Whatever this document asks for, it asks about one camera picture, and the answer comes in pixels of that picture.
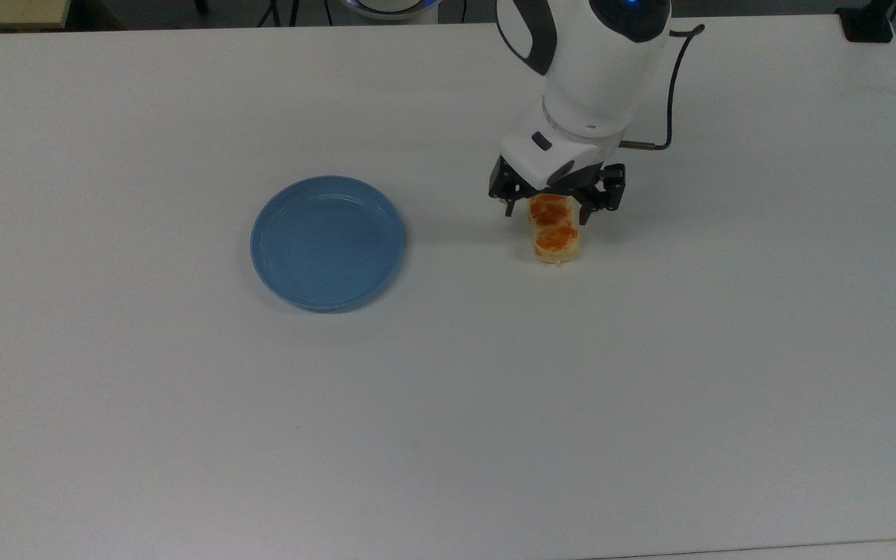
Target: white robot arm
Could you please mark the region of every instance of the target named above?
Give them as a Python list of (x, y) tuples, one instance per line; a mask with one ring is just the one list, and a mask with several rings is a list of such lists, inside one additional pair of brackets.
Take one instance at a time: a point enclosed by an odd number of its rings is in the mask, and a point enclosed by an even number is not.
[(501, 142), (490, 196), (507, 202), (508, 216), (538, 192), (576, 198), (582, 224), (616, 209), (625, 167), (601, 167), (662, 57), (670, 11), (670, 0), (497, 1), (509, 49), (548, 79), (540, 103)]

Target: chair leg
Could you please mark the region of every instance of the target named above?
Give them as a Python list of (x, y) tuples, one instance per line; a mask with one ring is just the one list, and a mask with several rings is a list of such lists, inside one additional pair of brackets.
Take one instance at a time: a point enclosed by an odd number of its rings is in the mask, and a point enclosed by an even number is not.
[(271, 14), (271, 21), (275, 22), (275, 26), (282, 27), (282, 19), (278, 17), (278, 0), (269, 0), (268, 9), (264, 11), (264, 15), (261, 21), (258, 22), (257, 27), (264, 25), (264, 21), (267, 20), (269, 14)]

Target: orange filling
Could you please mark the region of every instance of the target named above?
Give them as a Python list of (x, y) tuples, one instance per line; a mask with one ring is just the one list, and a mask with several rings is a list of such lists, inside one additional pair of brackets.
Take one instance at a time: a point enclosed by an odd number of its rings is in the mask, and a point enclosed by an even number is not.
[(539, 194), (533, 196), (527, 211), (535, 226), (538, 227), (534, 239), (534, 252), (561, 252), (569, 247), (573, 240), (579, 238), (579, 231), (572, 222), (572, 209), (569, 208), (565, 196), (557, 194)]

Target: food item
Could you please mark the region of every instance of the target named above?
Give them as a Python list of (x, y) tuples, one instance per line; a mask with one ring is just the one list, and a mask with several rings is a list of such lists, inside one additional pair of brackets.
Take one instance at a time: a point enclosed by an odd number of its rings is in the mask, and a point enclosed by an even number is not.
[(538, 260), (559, 264), (576, 258), (579, 230), (569, 196), (537, 194), (527, 202), (527, 219)]

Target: floor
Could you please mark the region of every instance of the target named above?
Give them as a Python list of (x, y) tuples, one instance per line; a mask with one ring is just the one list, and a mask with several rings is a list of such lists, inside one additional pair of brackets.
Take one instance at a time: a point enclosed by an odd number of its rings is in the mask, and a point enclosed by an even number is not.
[[(193, 0), (93, 0), (104, 2), (107, 10), (128, 29), (189, 29), (207, 27), (255, 27), (268, 0), (208, 0), (209, 14), (199, 14)], [(278, 0), (283, 25), (289, 20), (292, 0)], [(324, 3), (328, 2), (335, 25), (352, 25), (355, 19), (339, 0), (302, 0), (296, 14), (297, 26), (327, 25)], [(466, 22), (494, 21), (495, 0), (443, 0), (441, 23), (460, 22), (465, 6)], [(674, 15), (738, 16), (781, 14), (831, 14), (839, 6), (862, 6), (866, 0), (674, 0)]]

